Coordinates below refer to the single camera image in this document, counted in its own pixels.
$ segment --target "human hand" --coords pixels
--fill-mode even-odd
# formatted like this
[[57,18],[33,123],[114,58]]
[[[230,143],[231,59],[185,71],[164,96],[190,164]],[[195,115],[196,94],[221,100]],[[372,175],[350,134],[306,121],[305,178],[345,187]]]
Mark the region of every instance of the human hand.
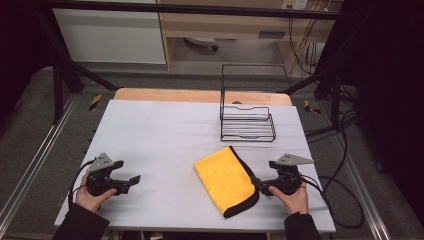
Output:
[[300,214],[309,213],[308,193],[306,192],[306,183],[302,181],[299,189],[292,195],[282,193],[278,188],[270,186],[268,190],[283,202],[289,214],[300,212]]
[[87,184],[87,177],[88,173],[86,173],[82,177],[81,186],[83,187],[78,189],[77,199],[75,200],[75,203],[91,212],[96,212],[104,201],[108,200],[116,193],[116,189],[109,189],[108,191],[97,197],[93,196],[88,192],[87,186],[85,186]]

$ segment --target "white tabletop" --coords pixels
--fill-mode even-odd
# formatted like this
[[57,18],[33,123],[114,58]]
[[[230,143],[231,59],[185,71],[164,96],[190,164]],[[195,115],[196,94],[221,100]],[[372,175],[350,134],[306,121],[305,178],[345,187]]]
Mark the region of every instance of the white tabletop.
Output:
[[[275,141],[222,142],[218,103],[111,100],[83,163],[105,152],[113,161],[124,160],[124,166],[112,172],[113,179],[129,180],[141,175],[141,180],[128,194],[105,202],[98,214],[110,221],[110,228],[122,230],[284,230],[287,213],[282,203],[262,194],[255,206],[225,219],[194,169],[196,161],[228,145],[262,180],[277,177],[268,161],[285,153],[311,158],[296,108],[269,107],[277,134]],[[299,171],[318,179],[312,164],[299,166]],[[310,214],[318,230],[334,232],[334,223],[321,196],[313,187],[307,188]],[[56,226],[68,211],[66,203]]]

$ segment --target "black wire rack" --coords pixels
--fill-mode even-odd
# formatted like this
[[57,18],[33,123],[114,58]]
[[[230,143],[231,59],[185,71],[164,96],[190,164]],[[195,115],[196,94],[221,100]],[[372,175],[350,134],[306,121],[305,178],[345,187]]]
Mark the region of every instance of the black wire rack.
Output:
[[243,106],[242,104],[226,104],[225,93],[231,89],[252,89],[252,87],[226,86],[225,67],[282,67],[283,65],[238,65],[224,64],[221,72],[221,141],[272,142],[276,139],[276,131],[269,107]]

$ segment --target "black sleeve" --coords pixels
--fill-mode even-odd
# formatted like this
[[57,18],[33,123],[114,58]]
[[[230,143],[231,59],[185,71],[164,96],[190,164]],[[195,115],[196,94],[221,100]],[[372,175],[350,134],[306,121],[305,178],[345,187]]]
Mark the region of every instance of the black sleeve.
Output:
[[321,239],[314,219],[309,214],[293,213],[284,221],[287,240],[318,240]]
[[74,204],[57,229],[53,240],[94,240],[101,239],[109,221]]

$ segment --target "yellow microfiber towel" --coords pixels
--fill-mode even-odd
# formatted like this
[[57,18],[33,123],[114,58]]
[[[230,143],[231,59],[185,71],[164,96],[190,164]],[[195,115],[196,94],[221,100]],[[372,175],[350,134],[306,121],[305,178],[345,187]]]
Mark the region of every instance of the yellow microfiber towel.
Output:
[[209,196],[225,218],[254,206],[259,193],[252,184],[253,172],[231,146],[194,164]]

